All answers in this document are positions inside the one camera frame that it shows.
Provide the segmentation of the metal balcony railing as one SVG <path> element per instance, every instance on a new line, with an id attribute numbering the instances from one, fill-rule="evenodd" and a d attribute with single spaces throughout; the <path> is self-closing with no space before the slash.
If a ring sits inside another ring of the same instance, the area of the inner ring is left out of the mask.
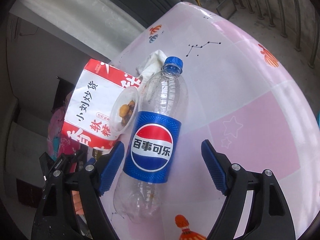
<path id="1" fill-rule="evenodd" d="M 201 7 L 216 14 L 222 1 L 200 0 Z M 319 69 L 319 9 L 311 0 L 232 1 L 237 11 L 247 11 L 277 28 L 282 37 L 289 38 L 296 51 L 305 55 L 310 68 Z"/>

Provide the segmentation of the Pepsi plastic bottle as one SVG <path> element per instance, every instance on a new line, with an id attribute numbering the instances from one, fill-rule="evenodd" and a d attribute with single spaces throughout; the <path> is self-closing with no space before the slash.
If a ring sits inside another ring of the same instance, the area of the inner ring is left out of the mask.
<path id="1" fill-rule="evenodd" d="M 113 197 L 116 213 L 140 223 L 158 217 L 162 187 L 168 181 L 188 89 L 183 61 L 168 57 L 143 87 L 123 170 Z"/>

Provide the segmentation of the white curtain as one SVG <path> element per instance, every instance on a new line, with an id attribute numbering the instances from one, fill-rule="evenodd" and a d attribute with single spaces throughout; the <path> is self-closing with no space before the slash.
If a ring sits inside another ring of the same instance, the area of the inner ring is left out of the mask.
<path id="1" fill-rule="evenodd" d="M 10 13 L 91 57 L 117 57 L 144 27 L 109 0 L 17 0 Z"/>

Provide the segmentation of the pink floral bedding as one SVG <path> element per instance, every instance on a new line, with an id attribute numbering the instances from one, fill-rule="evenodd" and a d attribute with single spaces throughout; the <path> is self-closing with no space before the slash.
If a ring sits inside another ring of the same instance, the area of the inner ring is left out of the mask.
<path id="1" fill-rule="evenodd" d="M 61 153 L 73 155 L 80 150 L 80 143 L 72 140 L 62 133 L 65 113 L 70 102 L 73 91 L 67 94 L 61 107 L 58 107 L 50 120 L 48 126 L 47 146 L 48 155 L 56 161 Z"/>

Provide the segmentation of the pink patterned tablecloth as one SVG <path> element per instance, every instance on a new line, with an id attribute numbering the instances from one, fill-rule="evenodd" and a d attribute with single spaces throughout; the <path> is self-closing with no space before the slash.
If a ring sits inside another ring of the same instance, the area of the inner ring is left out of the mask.
<path id="1" fill-rule="evenodd" d="M 201 143 L 244 169 L 271 170 L 285 195 L 297 236 L 319 212 L 319 127 L 305 96 L 271 49 L 234 24 L 178 3 L 113 61 L 137 75 L 154 51 L 183 60 L 189 101 L 163 187 L 159 219 L 136 224 L 116 214 L 113 192 L 102 197 L 121 239 L 178 239 L 178 214 L 208 235 L 223 205 L 201 156 Z"/>

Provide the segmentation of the metal dustpan frame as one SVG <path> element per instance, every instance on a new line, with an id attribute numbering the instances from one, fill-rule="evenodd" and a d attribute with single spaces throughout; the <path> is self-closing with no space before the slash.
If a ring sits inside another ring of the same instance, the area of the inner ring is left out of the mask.
<path id="1" fill-rule="evenodd" d="M 223 0 L 216 8 L 217 13 L 222 18 L 229 20 L 237 11 L 232 0 Z"/>

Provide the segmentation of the white cloth rag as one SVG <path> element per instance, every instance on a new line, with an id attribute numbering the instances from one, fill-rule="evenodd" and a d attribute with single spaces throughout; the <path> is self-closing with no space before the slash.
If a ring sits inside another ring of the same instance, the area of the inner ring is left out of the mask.
<path id="1" fill-rule="evenodd" d="M 140 80 L 140 85 L 137 88 L 140 93 L 144 88 L 149 79 L 160 72 L 162 66 L 167 59 L 167 56 L 161 50 L 157 50 L 152 52 L 138 67 L 136 67 L 136 71 L 139 74 L 138 79 Z"/>

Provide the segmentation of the red white snack bag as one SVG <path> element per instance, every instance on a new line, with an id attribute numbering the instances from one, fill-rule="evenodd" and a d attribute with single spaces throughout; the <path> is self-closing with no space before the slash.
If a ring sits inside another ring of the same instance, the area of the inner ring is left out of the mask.
<path id="1" fill-rule="evenodd" d="M 107 63 L 90 59 L 67 107 L 62 134 L 91 148 L 110 150 L 118 136 L 111 131 L 111 110 L 120 93 L 140 80 Z"/>

